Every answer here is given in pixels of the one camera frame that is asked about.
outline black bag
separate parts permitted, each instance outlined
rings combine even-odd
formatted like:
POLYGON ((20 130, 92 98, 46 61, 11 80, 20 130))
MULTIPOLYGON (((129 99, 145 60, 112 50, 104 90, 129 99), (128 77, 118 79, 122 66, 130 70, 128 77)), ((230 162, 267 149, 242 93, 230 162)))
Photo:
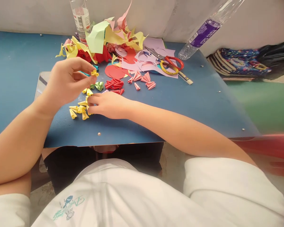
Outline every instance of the black bag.
POLYGON ((271 68, 265 79, 276 79, 284 75, 284 42, 278 45, 267 45, 259 49, 257 60, 271 68))

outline yellow scissor handle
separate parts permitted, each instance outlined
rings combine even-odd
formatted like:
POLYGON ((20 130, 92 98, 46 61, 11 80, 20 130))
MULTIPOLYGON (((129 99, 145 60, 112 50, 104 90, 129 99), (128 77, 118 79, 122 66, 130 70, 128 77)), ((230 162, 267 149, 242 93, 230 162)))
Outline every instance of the yellow scissor handle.
POLYGON ((166 63, 163 60, 160 62, 160 66, 161 66, 161 69, 163 70, 163 72, 167 73, 168 75, 176 75, 179 72, 179 70, 175 66, 173 66, 173 65, 171 65, 169 63, 166 63), (168 66, 169 68, 172 68, 175 72, 171 73, 171 72, 167 71, 164 66, 168 66))

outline scissor handle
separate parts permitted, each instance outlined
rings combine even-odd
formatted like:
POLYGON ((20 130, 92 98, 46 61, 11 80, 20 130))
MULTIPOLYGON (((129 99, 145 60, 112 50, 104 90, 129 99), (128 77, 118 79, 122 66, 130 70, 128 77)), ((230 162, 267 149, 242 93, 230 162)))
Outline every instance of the scissor handle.
POLYGON ((172 66, 176 67, 179 71, 182 70, 184 68, 184 63, 179 59, 179 58, 176 58, 176 57, 170 57, 170 56, 166 56, 164 58, 164 60, 166 60, 169 64, 171 64, 172 66), (177 64, 174 64, 172 60, 175 60, 176 62, 178 62, 180 64, 180 67, 177 66, 177 64))
POLYGON ((174 64, 169 64, 169 63, 166 63, 165 61, 162 60, 160 62, 160 66, 161 66, 161 69, 163 70, 163 72, 167 73, 168 75, 176 75, 176 74, 179 73, 178 68, 175 67, 174 64), (167 71, 164 66, 168 66, 169 68, 172 68, 175 72, 172 73, 172 72, 167 71))

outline right hand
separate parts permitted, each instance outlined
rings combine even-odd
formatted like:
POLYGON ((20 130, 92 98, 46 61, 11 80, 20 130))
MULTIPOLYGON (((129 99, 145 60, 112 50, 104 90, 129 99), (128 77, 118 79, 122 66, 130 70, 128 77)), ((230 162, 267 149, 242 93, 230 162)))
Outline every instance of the right hand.
POLYGON ((87 99, 89 113, 111 119, 126 119, 133 101, 114 92, 96 93, 87 99))

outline green paper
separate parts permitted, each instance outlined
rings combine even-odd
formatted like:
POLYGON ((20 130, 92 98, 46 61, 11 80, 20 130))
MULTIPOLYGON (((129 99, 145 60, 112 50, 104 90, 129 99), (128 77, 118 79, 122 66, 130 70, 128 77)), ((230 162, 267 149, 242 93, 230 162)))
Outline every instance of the green paper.
POLYGON ((92 27, 92 32, 86 36, 86 42, 91 53, 103 53, 104 33, 109 22, 102 21, 92 27))
POLYGON ((102 91, 102 89, 104 88, 104 83, 103 82, 97 82, 95 84, 96 88, 99 90, 99 91, 102 91))

